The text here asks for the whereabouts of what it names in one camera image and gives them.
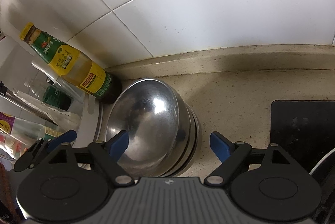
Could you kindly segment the steel bowl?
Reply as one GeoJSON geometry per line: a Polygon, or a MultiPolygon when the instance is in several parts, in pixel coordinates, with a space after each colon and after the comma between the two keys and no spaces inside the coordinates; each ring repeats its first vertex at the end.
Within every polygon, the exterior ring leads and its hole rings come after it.
{"type": "MultiPolygon", "coordinates": [[[[174,91],[175,94],[180,97],[175,89],[172,89],[172,91],[174,91]]],[[[185,103],[183,99],[182,101],[187,108],[188,119],[190,120],[186,147],[176,164],[170,170],[164,173],[162,175],[163,177],[176,177],[185,173],[193,164],[199,148],[201,147],[202,129],[199,125],[199,119],[192,108],[187,103],[185,103]]]]}
{"type": "Polygon", "coordinates": [[[158,170],[175,145],[178,128],[174,91],[163,81],[143,78],[129,85],[113,104],[105,140],[127,132],[128,147],[118,164],[137,179],[158,170]]]}

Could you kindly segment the clear plastic bottle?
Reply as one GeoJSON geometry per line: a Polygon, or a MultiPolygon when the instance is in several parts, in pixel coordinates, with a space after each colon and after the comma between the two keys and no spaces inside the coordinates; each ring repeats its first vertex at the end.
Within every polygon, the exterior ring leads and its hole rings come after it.
{"type": "Polygon", "coordinates": [[[44,81],[28,78],[24,85],[30,89],[36,99],[46,105],[78,115],[84,109],[85,93],[61,78],[56,82],[49,77],[44,81]]]}

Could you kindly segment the black stove top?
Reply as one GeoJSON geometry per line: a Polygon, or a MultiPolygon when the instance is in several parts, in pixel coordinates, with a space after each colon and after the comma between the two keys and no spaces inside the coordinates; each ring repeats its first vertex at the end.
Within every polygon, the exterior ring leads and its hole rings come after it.
{"type": "Polygon", "coordinates": [[[334,179],[334,101],[273,101],[270,118],[271,143],[317,180],[334,179]]]}

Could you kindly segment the yellow green oil bottle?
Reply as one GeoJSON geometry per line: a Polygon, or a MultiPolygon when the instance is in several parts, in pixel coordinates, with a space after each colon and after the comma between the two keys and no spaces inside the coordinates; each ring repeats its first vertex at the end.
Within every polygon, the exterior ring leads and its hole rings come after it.
{"type": "Polygon", "coordinates": [[[26,24],[20,39],[59,77],[102,103],[113,104],[121,94],[123,86],[117,76],[106,72],[80,50],[38,29],[32,22],[26,24]]]}

